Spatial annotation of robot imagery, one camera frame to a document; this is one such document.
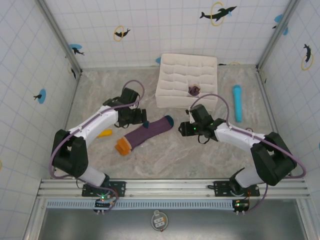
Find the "white tiled wall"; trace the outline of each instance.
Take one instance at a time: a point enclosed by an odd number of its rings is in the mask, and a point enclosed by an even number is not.
[[[21,239],[76,80],[34,0],[0,1],[0,239]],[[43,104],[34,100],[46,90]]]
[[[306,181],[319,218],[320,1],[302,0],[289,29],[264,68],[266,88],[280,134],[307,168]],[[305,44],[312,53],[307,64],[302,63],[306,60]]]
[[[257,64],[289,0],[222,0],[232,16],[213,26],[216,0],[46,0],[82,68],[153,66],[163,53],[215,56]],[[212,14],[222,8],[218,3]],[[114,40],[118,26],[130,31]]]

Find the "cable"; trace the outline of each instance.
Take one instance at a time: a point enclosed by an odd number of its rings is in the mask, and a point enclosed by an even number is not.
[[[78,187],[78,189],[82,189],[82,187],[79,187],[79,185],[78,185],[78,178],[75,180],[75,184]]]
[[[54,178],[54,179],[64,179],[64,178],[66,178],[66,177],[70,177],[69,174],[66,174],[66,175],[63,175],[63,176],[56,176],[56,175],[54,174],[54,172],[53,172],[52,163],[53,163],[53,161],[54,161],[54,159],[55,159],[55,156],[56,156],[57,152],[59,151],[59,149],[60,149],[70,138],[72,138],[75,134],[77,134],[78,132],[80,132],[80,129],[85,128],[85,127],[88,126],[90,123],[92,123],[94,120],[96,120],[100,115],[102,115],[102,114],[104,114],[104,113],[106,113],[106,112],[108,112],[108,111],[115,110],[115,109],[120,109],[120,108],[125,108],[125,107],[130,107],[130,106],[133,106],[133,105],[138,104],[138,103],[141,101],[141,99],[142,99],[142,98],[144,97],[144,95],[145,95],[145,87],[143,86],[143,84],[142,84],[140,81],[138,81],[138,80],[130,80],[130,81],[128,81],[128,82],[123,86],[122,91],[125,89],[125,87],[126,87],[129,83],[132,83],[132,82],[136,82],[136,83],[140,84],[140,86],[141,86],[141,88],[142,88],[142,94],[141,94],[141,97],[140,97],[138,100],[136,100],[136,101],[133,102],[133,103],[129,103],[129,104],[124,104],[124,105],[119,105],[119,106],[113,106],[113,107],[110,107],[110,108],[107,108],[107,109],[103,110],[101,113],[97,113],[97,114],[96,114],[95,116],[93,116],[89,121],[87,121],[85,124],[83,124],[82,126],[80,126],[80,128],[78,128],[78,129],[75,130],[74,132],[71,132],[65,139],[63,139],[63,140],[58,144],[58,146],[57,146],[57,147],[54,149],[54,151],[52,152],[52,155],[51,155],[51,158],[50,158],[50,162],[49,162],[49,166],[48,166],[49,174],[50,174],[50,176],[51,176],[52,178]],[[112,192],[112,193],[115,195],[115,200],[114,200],[113,204],[110,206],[109,209],[106,210],[106,212],[109,212],[109,211],[114,207],[114,205],[116,204],[117,200],[119,199],[117,193],[116,193],[113,189],[108,188],[108,187],[95,186],[95,185],[90,184],[90,183],[88,183],[88,182],[85,182],[85,183],[86,183],[87,185],[93,187],[93,188],[96,188],[96,189],[102,189],[102,190],[110,191],[110,192]]]
[[[201,135],[199,134],[199,135],[198,135],[198,143],[200,143],[200,144],[206,144],[207,142],[210,141],[210,137],[208,137],[205,142],[200,142],[200,136],[201,136]]]
[[[190,109],[200,100],[200,99],[203,99],[207,96],[214,96],[214,97],[217,97],[219,99],[221,99],[225,106],[226,106],[226,118],[225,118],[225,123],[226,125],[230,128],[230,130],[232,131],[235,131],[235,132],[238,132],[238,133],[241,133],[241,134],[244,134],[246,136],[249,136],[251,138],[254,138],[254,139],[257,139],[261,142],[263,142],[264,144],[267,144],[271,147],[273,147],[274,149],[280,151],[281,153],[283,153],[284,155],[287,155],[289,158],[291,158],[293,161],[295,161],[301,168],[302,168],[302,174],[300,174],[299,176],[286,176],[285,179],[300,179],[300,178],[303,178],[306,174],[307,174],[307,169],[306,167],[303,165],[303,163],[298,159],[296,158],[295,156],[293,156],[291,153],[287,152],[286,150],[282,149],[281,147],[278,147],[277,145],[273,144],[272,142],[269,142],[265,139],[262,139],[256,135],[254,135],[254,133],[250,134],[246,131],[242,131],[240,129],[236,129],[234,127],[232,127],[229,123],[229,115],[230,115],[230,108],[229,108],[229,105],[227,103],[227,101],[220,95],[218,94],[214,94],[214,93],[209,93],[209,94],[205,94],[201,97],[199,97],[197,100],[194,101],[194,103],[191,105]],[[250,210],[246,211],[247,213],[253,211],[254,209],[256,209],[257,207],[259,207],[261,205],[261,203],[264,201],[264,199],[266,198],[266,195],[267,195],[267,191],[268,191],[268,184],[266,184],[266,187],[265,187],[265,192],[261,198],[261,200],[253,207],[251,208]]]
[[[267,196],[268,186],[269,186],[268,184],[265,184],[265,192],[264,192],[261,200],[258,201],[258,203],[257,203],[256,205],[254,205],[253,208],[247,210],[245,213],[250,213],[250,212],[252,212],[253,210],[255,210],[257,207],[259,207],[259,206],[262,204],[262,202],[265,200],[265,198],[266,198],[266,196]]]
[[[116,125],[116,124],[113,124],[117,129],[119,129],[119,128],[123,128],[123,129],[127,129],[128,127],[129,127],[129,125],[130,125],[130,123],[128,123],[127,125],[125,125],[125,126],[119,126],[119,125]]]

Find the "yellow ring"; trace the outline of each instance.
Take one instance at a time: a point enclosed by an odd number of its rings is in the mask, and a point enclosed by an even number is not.
[[[67,68],[67,70],[68,70],[68,73],[69,73],[69,74],[72,74],[71,68],[69,68],[69,65],[70,65],[70,62],[68,63],[68,66],[67,66],[66,68]]]
[[[211,20],[212,26],[215,26],[215,27],[220,26],[220,25],[224,22],[224,20],[225,20],[225,17],[223,17],[223,18],[222,18],[222,21],[221,21],[219,24],[214,24],[214,22],[212,21],[212,10],[214,9],[215,5],[217,5],[217,4],[220,4],[222,7],[224,6],[221,2],[217,1],[217,2],[214,3],[214,4],[212,5],[212,7],[211,7],[210,20]]]
[[[119,29],[119,28],[122,28],[122,35],[121,35],[121,38],[119,40],[116,39],[116,31]],[[120,25],[120,26],[117,26],[116,29],[114,30],[114,33],[113,33],[113,39],[116,41],[116,42],[120,42],[122,40],[122,38],[124,37],[124,34],[125,34],[125,27]]]
[[[301,61],[301,69],[302,69],[303,71],[309,70],[309,68],[311,68],[312,64],[314,64],[314,60],[315,60],[314,55],[313,55],[312,53],[310,53],[310,54],[311,54],[311,56],[312,56],[312,61],[311,61],[310,66],[308,66],[307,68],[304,68],[304,60],[307,58],[307,56],[304,56],[304,57],[302,58],[302,61]]]

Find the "yellow object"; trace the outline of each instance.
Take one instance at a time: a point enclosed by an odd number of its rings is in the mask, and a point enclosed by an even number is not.
[[[121,34],[121,38],[120,39],[116,39],[116,31],[119,29],[119,28],[122,28],[122,34]],[[117,26],[116,29],[114,30],[114,33],[113,33],[113,39],[116,41],[116,42],[120,42],[122,40],[122,38],[124,37],[124,34],[125,34],[125,27],[120,25],[120,26]]]
[[[309,70],[309,68],[311,68],[312,64],[314,64],[314,59],[315,59],[315,57],[314,57],[314,55],[313,55],[312,53],[310,53],[310,54],[311,54],[311,57],[312,57],[312,61],[311,61],[311,64],[310,64],[309,67],[304,68],[304,60],[307,58],[307,56],[305,55],[305,56],[302,58],[302,61],[301,61],[301,69],[302,69],[303,71]]]
[[[214,4],[212,5],[212,7],[211,7],[210,20],[211,20],[212,26],[215,26],[215,27],[220,26],[220,25],[224,22],[224,20],[225,20],[225,17],[222,17],[222,21],[221,21],[219,24],[214,24],[214,22],[212,21],[212,10],[214,9],[215,5],[217,5],[217,4],[221,5],[222,7],[224,6],[221,2],[217,1],[217,2],[214,3]]]
[[[112,135],[112,129],[104,130],[102,133],[100,133],[97,138],[106,137]]]

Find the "purple sock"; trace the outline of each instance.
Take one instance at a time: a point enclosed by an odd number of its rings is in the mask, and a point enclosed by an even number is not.
[[[167,115],[158,121],[145,122],[136,130],[129,132],[124,137],[131,145],[131,150],[136,146],[142,144],[145,140],[150,139],[156,135],[162,134],[174,126],[174,120],[171,116]]]
[[[117,145],[114,147],[122,156],[125,156],[129,154],[135,147],[142,144],[145,140],[162,134],[172,129],[173,126],[174,120],[169,115],[164,116],[158,121],[147,121],[136,130],[129,132],[124,137],[120,138],[117,141]]]

